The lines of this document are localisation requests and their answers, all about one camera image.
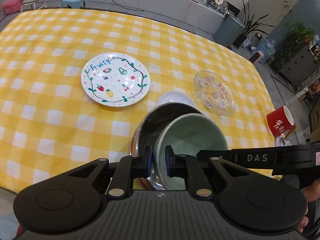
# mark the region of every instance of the text das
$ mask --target text das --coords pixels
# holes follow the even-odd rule
[[[268,155],[267,154],[262,155],[262,158],[258,154],[256,156],[254,156],[252,154],[248,154],[248,157],[247,157],[247,161],[249,161],[249,162],[250,161],[254,161],[254,162],[263,161],[263,162],[266,162],[267,160],[268,160]]]

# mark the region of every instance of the blue stool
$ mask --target blue stool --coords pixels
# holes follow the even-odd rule
[[[62,0],[61,1],[61,8],[78,8],[86,6],[87,0]]]

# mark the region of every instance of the yellow checkered tablecloth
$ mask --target yellow checkered tablecloth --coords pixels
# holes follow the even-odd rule
[[[125,108],[92,101],[80,73],[92,57],[121,52],[149,71],[147,96]],[[142,17],[83,9],[18,15],[0,33],[0,186],[19,192],[91,160],[119,161],[159,96],[192,95],[199,70],[221,76],[237,110],[230,117],[199,109],[222,129],[229,148],[271,147],[266,114],[274,108],[254,66],[205,38]]]

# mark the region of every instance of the pink bag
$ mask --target pink bag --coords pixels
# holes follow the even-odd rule
[[[22,3],[19,0],[7,0],[2,5],[3,14],[12,14],[20,10]]]

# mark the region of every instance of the gray trash bin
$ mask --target gray trash bin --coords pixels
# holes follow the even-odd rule
[[[223,22],[221,27],[213,35],[216,43],[229,47],[245,29],[244,24],[235,16],[229,17]]]

